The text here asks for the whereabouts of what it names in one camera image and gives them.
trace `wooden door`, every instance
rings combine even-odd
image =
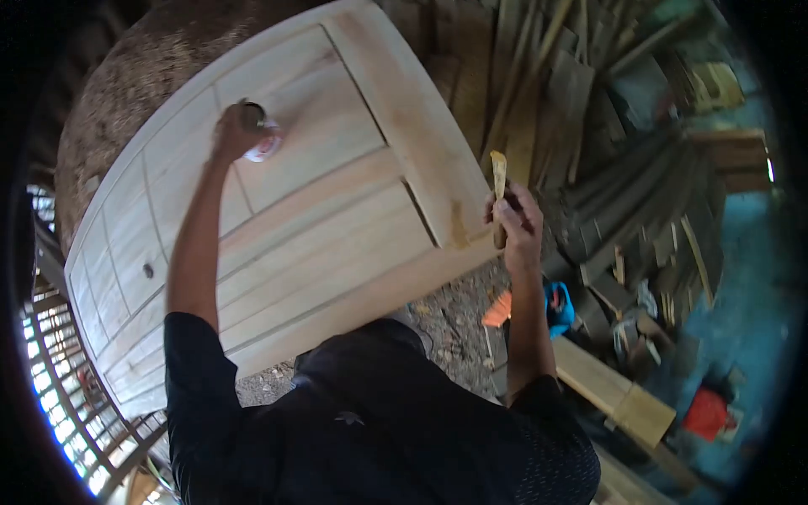
[[[374,4],[284,21],[169,98],[93,198],[66,269],[82,336],[124,415],[165,406],[167,260],[221,111],[284,131],[238,160],[221,209],[222,346],[251,374],[422,296],[495,255],[488,191],[438,91]]]

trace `black t-shirt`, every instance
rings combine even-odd
[[[552,377],[510,409],[368,325],[301,361],[294,389],[241,408],[213,328],[165,320],[171,464],[200,503],[589,503],[591,443]]]

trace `stack of wood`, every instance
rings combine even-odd
[[[671,125],[628,142],[596,172],[565,193],[562,249],[610,319],[637,305],[645,279],[669,327],[687,320],[702,291],[712,306],[726,190],[709,158]]]
[[[540,191],[573,184],[586,130],[625,139],[603,84],[677,30],[635,43],[659,0],[377,0],[424,64],[483,173],[488,153]]]

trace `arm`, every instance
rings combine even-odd
[[[230,164],[261,140],[244,132],[239,106],[216,130],[209,160],[180,228],[168,272],[164,321],[171,467],[183,502],[254,503],[271,488],[280,428],[252,423],[238,402],[236,365],[219,342],[216,272],[219,207]],[[256,447],[262,448],[258,453]]]
[[[231,105],[216,126],[213,151],[179,229],[166,281],[166,311],[204,319],[219,331],[216,270],[219,258],[219,208],[230,165],[264,137],[240,124],[240,105]]]
[[[511,194],[486,202],[485,221],[495,215],[507,233],[505,268],[511,274],[511,337],[507,388],[511,401],[538,377],[556,377],[553,346],[541,285],[541,233],[544,216],[530,191],[512,183]],[[515,210],[508,200],[515,203]]]

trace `aerosol can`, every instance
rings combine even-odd
[[[282,139],[280,126],[274,120],[267,118],[267,113],[264,112],[263,107],[254,102],[243,103],[242,125],[252,132],[268,130],[267,133],[269,133],[267,138],[244,153],[243,158],[251,162],[262,162],[278,150]]]

